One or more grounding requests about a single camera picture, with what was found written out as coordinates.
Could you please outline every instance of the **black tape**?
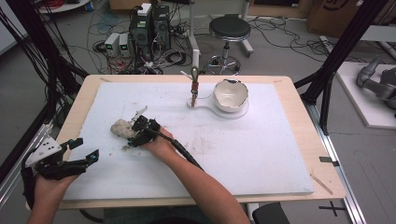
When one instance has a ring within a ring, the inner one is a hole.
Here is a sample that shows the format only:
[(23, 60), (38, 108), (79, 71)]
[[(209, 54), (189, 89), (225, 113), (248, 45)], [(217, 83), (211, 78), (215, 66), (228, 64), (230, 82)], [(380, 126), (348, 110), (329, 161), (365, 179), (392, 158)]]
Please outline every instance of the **black tape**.
[(335, 217), (338, 217), (337, 211), (346, 211), (345, 207), (335, 207), (334, 204), (332, 203), (332, 201), (330, 201), (330, 207), (329, 206), (320, 206), (319, 209), (332, 210)]
[(321, 162), (331, 162), (334, 167), (340, 166), (339, 161), (333, 161), (330, 157), (319, 157)]

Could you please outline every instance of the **electronic equipment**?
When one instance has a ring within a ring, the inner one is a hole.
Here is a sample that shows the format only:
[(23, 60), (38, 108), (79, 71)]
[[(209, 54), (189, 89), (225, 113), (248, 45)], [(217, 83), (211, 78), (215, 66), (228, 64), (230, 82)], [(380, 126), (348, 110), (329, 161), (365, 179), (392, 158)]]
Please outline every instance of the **electronic equipment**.
[(121, 57), (131, 57), (131, 41), (128, 34), (120, 34)]
[(170, 23), (169, 6), (157, 6), (153, 9), (152, 17), (154, 20), (154, 33), (157, 48), (170, 49)]
[(117, 57), (120, 53), (120, 34), (111, 34), (105, 42), (105, 47), (109, 57)]
[(154, 31), (151, 11), (152, 8), (148, 11), (147, 16), (134, 14), (131, 19), (129, 34), (132, 39), (136, 63), (153, 61), (151, 45)]

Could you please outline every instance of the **person's arm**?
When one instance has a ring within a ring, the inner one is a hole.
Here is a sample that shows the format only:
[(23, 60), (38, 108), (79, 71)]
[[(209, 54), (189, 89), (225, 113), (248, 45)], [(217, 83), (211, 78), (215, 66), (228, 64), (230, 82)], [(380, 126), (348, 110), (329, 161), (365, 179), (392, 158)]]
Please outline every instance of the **person's arm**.
[(35, 205), (27, 223), (52, 223), (67, 188), (77, 177), (72, 175), (61, 180), (48, 180), (39, 175), (35, 181)]
[[(161, 133), (173, 138), (163, 127)], [(165, 163), (214, 223), (249, 223), (248, 217), (235, 197), (215, 178), (179, 156), (172, 144), (157, 136), (144, 145), (155, 157)]]

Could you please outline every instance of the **white board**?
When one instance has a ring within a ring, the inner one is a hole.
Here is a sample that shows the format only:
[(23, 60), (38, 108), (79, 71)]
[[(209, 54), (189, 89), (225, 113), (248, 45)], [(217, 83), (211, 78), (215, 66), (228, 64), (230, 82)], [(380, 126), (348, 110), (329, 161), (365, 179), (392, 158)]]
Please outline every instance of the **white board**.
[[(372, 91), (360, 88), (356, 84), (359, 71), (366, 65), (367, 63), (343, 63), (337, 76), (340, 77), (346, 93), (367, 127), (396, 129), (396, 110), (387, 107)], [(371, 79), (379, 82), (382, 72), (393, 67), (395, 65), (380, 64)]]
[[(201, 83), (199, 96), (215, 83)], [(247, 84), (249, 110), (241, 119), (222, 119), (191, 110), (190, 83), (103, 83), (83, 124), (84, 145), (70, 160), (100, 149), (99, 162), (68, 189), (65, 200), (188, 197), (177, 177), (142, 148), (128, 148), (110, 127), (144, 116), (156, 119), (207, 173), (233, 195), (312, 193), (314, 191), (289, 123), (272, 84)]]

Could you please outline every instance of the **power supply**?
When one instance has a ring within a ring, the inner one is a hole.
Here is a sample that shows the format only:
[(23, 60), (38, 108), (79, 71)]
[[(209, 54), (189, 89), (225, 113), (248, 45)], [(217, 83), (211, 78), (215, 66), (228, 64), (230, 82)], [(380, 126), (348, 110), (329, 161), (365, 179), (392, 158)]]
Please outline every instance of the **power supply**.
[(131, 44), (128, 34), (120, 34), (120, 54), (122, 57), (131, 57)]
[(105, 42), (105, 47), (109, 57), (117, 57), (120, 53), (120, 34), (111, 34)]

